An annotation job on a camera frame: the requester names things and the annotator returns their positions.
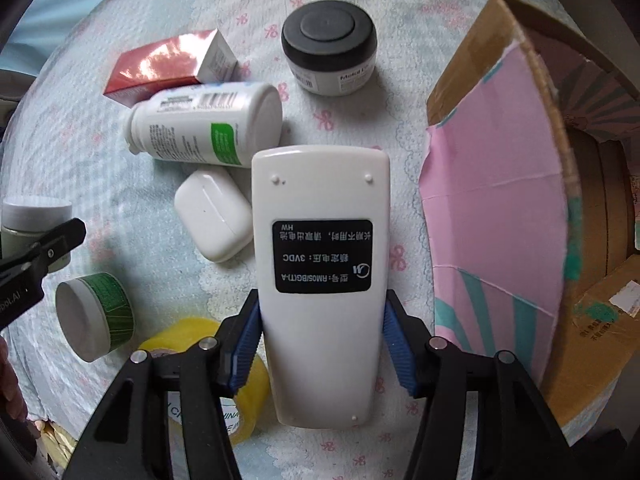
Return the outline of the pale green cream jar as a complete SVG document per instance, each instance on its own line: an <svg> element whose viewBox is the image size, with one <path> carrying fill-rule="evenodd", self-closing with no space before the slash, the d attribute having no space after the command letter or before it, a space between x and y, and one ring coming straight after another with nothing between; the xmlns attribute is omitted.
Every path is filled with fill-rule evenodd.
<svg viewBox="0 0 640 480"><path fill-rule="evenodd" d="M1 206L1 253L9 258L72 218L68 200L47 196L6 196Z"/></svg>

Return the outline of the white remote control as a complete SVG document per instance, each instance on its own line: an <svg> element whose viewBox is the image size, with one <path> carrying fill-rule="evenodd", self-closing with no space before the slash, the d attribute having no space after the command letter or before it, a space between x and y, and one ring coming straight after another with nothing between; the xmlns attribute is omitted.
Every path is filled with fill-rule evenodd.
<svg viewBox="0 0 640 480"><path fill-rule="evenodd" d="M256 280L279 422L345 429L370 416L390 256L390 159L297 145L252 160Z"/></svg>

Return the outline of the yellow tape roll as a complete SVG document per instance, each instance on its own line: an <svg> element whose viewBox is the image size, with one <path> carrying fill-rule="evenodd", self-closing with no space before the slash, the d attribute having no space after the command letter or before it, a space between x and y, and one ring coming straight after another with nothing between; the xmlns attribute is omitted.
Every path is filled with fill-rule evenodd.
<svg viewBox="0 0 640 480"><path fill-rule="evenodd" d="M149 352L153 358L183 352L205 336L214 336L219 326L220 322L211 318L183 318L143 341L139 348ZM247 440L253 433L269 393L267 367L260 356L255 356L247 383L233 399L221 399L224 421L233 446ZM183 448L182 409L178 392L168 393L167 408L169 442L175 451Z"/></svg>

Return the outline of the white jar green label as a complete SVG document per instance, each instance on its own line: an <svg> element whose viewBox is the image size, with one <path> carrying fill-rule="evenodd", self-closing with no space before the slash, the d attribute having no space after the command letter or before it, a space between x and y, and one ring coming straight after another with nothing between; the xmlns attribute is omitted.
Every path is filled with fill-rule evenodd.
<svg viewBox="0 0 640 480"><path fill-rule="evenodd" d="M134 310L114 275L101 272L61 282L55 310L63 335L79 359L91 363L134 336Z"/></svg>

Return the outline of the white earbuds case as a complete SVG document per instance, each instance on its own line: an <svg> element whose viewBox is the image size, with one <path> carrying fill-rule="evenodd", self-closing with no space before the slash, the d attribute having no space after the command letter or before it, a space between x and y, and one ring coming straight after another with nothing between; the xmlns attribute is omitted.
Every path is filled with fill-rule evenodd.
<svg viewBox="0 0 640 480"><path fill-rule="evenodd" d="M221 166L198 168L178 187L178 217L209 261L224 262L253 239L250 202Z"/></svg>

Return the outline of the white pill bottle green label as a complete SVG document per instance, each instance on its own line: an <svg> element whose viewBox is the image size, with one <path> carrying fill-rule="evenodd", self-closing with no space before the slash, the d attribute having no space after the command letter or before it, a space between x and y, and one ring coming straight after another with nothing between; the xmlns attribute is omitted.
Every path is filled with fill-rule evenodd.
<svg viewBox="0 0 640 480"><path fill-rule="evenodd" d="M248 168L279 145L280 94L265 82L196 84L134 104L122 131L132 154L165 162Z"/></svg>

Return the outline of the cardboard box pink lining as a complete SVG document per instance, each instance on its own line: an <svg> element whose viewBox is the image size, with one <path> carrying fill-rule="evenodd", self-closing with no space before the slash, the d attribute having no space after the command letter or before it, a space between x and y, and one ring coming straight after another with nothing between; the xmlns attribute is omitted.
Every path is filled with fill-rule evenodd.
<svg viewBox="0 0 640 480"><path fill-rule="evenodd" d="M586 431L639 348L639 92L579 32L488 0L427 101L436 332L511 350Z"/></svg>

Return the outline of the red and white carton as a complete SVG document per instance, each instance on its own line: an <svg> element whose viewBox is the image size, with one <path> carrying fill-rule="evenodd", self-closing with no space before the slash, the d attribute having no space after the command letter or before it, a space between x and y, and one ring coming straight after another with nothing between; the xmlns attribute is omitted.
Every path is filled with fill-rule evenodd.
<svg viewBox="0 0 640 480"><path fill-rule="evenodd" d="M220 30L187 32L119 55L103 95L133 107L165 89L229 81L237 62Z"/></svg>

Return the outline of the black lid white jar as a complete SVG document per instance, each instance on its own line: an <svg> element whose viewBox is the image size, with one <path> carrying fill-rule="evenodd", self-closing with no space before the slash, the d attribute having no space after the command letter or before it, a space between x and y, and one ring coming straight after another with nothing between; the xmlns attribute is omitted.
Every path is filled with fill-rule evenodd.
<svg viewBox="0 0 640 480"><path fill-rule="evenodd" d="M316 96L348 96L373 74L378 35L360 6L319 0L286 18L281 44L290 71L304 90Z"/></svg>

